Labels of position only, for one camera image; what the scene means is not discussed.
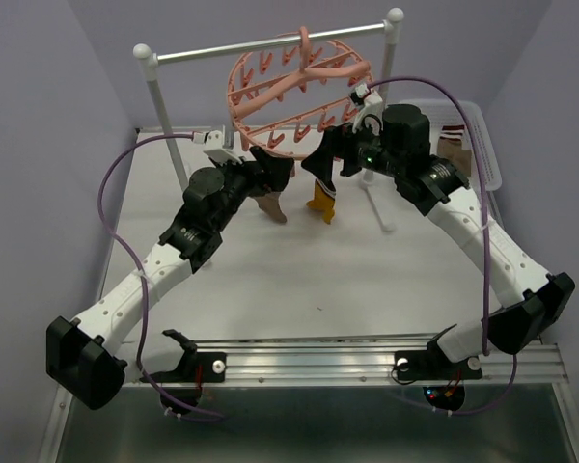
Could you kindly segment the mustard yellow sock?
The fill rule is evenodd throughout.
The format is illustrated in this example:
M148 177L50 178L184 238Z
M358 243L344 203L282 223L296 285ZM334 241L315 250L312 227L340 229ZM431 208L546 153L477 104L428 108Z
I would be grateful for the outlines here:
M324 223L330 225L335 216L336 188L318 178L314 182L314 195L306 202L312 211L320 212Z

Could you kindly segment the brown striped sock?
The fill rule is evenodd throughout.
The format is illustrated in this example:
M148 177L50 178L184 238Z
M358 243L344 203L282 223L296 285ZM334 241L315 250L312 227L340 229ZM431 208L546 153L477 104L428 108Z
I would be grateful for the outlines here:
M262 196L254 197L258 208L266 214L272 221L278 224L286 224L288 221L286 214L280 206L280 192L269 192Z

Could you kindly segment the pink round clip hanger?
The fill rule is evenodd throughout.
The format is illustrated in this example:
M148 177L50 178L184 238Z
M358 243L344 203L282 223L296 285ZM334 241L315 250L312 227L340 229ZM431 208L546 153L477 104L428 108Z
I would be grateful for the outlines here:
M295 34L295 45L243 53L229 73L227 106L243 151L304 158L298 146L306 136L357 114L334 88L373 81L371 63L346 43L313 43L304 26Z

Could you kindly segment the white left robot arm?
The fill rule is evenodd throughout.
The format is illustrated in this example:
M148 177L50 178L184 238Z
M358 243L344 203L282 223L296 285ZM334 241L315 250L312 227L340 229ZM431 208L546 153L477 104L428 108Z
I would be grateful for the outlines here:
M89 309L73 319L55 318L45 334L47 374L91 410L109 403L138 358L118 356L136 324L146 326L150 309L194 275L222 243L222 231L248 198L265 198L287 187L294 161L250 149L252 159L211 161L196 170L182 193L169 228L144 260Z

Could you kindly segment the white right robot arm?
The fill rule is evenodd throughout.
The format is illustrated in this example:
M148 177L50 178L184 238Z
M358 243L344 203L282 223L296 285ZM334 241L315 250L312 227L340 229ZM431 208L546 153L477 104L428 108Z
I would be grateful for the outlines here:
M477 321L456 323L422 350L399 351L402 382L481 377L469 361L492 349L516 355L560 317L575 289L565 272L554 274L533 261L491 219L468 178L430 151L430 121L410 104L388 106L359 125L324 130L317 149L301 162L321 194L334 191L333 164L341 176L363 170L393 179L398 193L445 232L482 272L487 299ZM492 310L489 298L500 307Z

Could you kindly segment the white plastic basket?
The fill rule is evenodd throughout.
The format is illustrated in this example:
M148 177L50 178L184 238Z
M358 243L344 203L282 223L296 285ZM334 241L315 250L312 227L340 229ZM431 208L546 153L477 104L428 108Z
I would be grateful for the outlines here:
M422 113L428 117L432 153L436 153L437 142L444 126L464 124L464 119L458 110L446 99L412 98L402 100L401 103L419 107ZM502 176L483 112L474 102L462 100L459 104L475 132L476 144L474 147L483 163L485 189L496 191L502 185Z

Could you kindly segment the brown sock in basket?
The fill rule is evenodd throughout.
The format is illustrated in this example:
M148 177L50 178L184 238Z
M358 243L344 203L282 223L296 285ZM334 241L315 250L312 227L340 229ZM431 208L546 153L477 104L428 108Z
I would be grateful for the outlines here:
M465 126L443 125L437 142L437 155L451 161L466 177L472 175L472 152L463 147Z

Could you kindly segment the white clothes rack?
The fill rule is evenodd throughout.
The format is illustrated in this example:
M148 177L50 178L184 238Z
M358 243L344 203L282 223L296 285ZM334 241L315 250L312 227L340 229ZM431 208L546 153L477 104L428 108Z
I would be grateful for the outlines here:
M292 174L299 163L315 178L315 193L309 206L322 212L330 222L334 216L336 190L332 182L332 163L341 159L341 174L351 177L361 170L382 175L402 173L405 153L390 141L389 119L393 111L385 107L386 85L372 79L372 66L342 39L375 32L383 33L385 51L382 74L389 77L400 38L404 13L393 8L379 24L343 30L311 33L306 28L282 34L267 41L252 41L157 55L145 44L134 46L133 56L141 65L158 120L175 162L179 182L189 180L171 129L157 69L164 64L239 54L229 75L227 103L231 128L197 132L193 140L204 146L204 153L219 166L245 166L233 149L234 136L240 136L242 150L250 151L266 172L277 178ZM352 93L257 129L245 120L285 93L297 88L306 91L308 83L347 80Z

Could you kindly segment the aluminium mounting rail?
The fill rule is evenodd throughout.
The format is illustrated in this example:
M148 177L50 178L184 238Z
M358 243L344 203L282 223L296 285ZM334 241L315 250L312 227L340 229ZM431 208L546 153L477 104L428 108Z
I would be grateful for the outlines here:
M146 342L142 364L126 371L135 385L147 375L164 386L211 388L384 387L561 384L568 380L555 345L531 343L515 357L494 351L437 372L420 367L419 338L353 340L226 340L197 343L194 359L182 366L185 350L166 335Z

